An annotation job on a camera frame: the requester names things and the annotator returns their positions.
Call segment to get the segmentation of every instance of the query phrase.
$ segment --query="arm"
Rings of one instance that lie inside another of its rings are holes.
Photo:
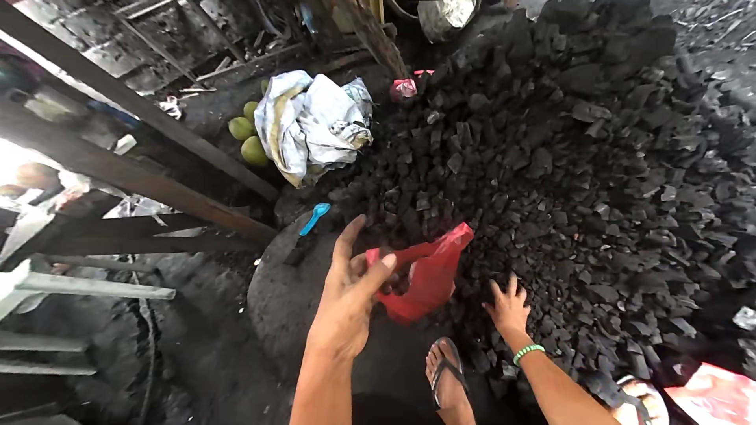
[[[290,425],[352,423],[352,362],[305,348]]]
[[[495,306],[483,306],[512,352],[533,343],[525,332],[530,307],[525,307],[525,289],[517,293],[517,277],[510,276],[509,290],[502,293],[491,281]],[[549,425],[618,425],[612,415],[572,381],[543,352],[533,351],[519,360],[535,398]]]
[[[341,233],[310,327],[296,383],[290,425],[352,423],[352,363],[367,342],[373,295],[391,275],[389,254],[367,273],[365,256],[352,258],[352,244],[365,224],[359,216]]]

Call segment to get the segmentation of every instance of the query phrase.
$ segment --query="plastic sack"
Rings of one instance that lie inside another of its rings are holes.
[[[708,363],[665,391],[699,425],[756,423],[756,382]]]
[[[473,230],[462,223],[432,243],[414,245],[396,254],[396,267],[412,263],[410,286],[402,295],[378,292],[389,317],[399,324],[410,324],[443,306],[454,293],[454,277],[460,254],[473,239]],[[367,264],[380,259],[379,248],[366,252]]]
[[[421,76],[424,73],[433,75],[433,70],[418,70],[415,71],[415,76]],[[393,102],[399,102],[404,98],[412,98],[417,94],[417,84],[414,78],[408,79],[395,79],[389,89],[389,97]]]
[[[323,74],[312,79],[291,71],[271,78],[255,109],[255,127],[265,155],[300,188],[354,162],[357,150],[373,141],[372,103],[362,79],[339,87]]]
[[[476,0],[438,0],[418,2],[417,17],[420,27],[431,43],[443,42],[448,35],[462,29],[476,11]]]

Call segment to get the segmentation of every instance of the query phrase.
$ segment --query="red object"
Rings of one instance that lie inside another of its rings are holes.
[[[432,243],[394,251],[397,269],[407,263],[414,264],[410,268],[410,288],[406,294],[377,294],[393,321],[410,324],[451,298],[460,254],[473,236],[473,230],[462,223]],[[367,251],[366,257],[368,265],[374,264],[380,259],[379,248]]]
[[[699,425],[756,423],[756,382],[708,363],[665,391]]]
[[[414,75],[421,76],[424,73],[433,74],[432,70],[418,70],[414,72]],[[411,98],[417,94],[417,85],[412,78],[408,79],[395,79],[391,84],[389,90],[389,97],[394,102],[399,102],[404,98]]]

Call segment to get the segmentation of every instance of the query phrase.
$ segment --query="hand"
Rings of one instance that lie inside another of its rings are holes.
[[[517,292],[517,276],[514,272],[510,275],[507,293],[501,293],[499,284],[494,280],[491,280],[491,291],[494,293],[494,305],[484,302],[483,308],[491,316],[504,340],[512,335],[527,335],[525,324],[528,322],[530,306],[525,307],[525,297],[528,293],[525,288],[520,288]]]
[[[349,223],[336,240],[321,304],[307,336],[307,351],[351,361],[365,347],[373,295],[393,273],[396,255],[383,257],[369,270],[364,254],[352,258],[352,245],[363,226],[364,215]]]

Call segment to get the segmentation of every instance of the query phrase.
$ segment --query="blue plastic spoon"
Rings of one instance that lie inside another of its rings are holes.
[[[318,219],[322,216],[325,216],[329,209],[329,203],[319,203],[318,205],[316,205],[315,208],[312,209],[312,218],[309,222],[307,222],[305,227],[303,227],[302,230],[299,231],[299,236],[305,236],[307,233],[310,233],[310,230],[315,227],[315,223],[318,222]]]

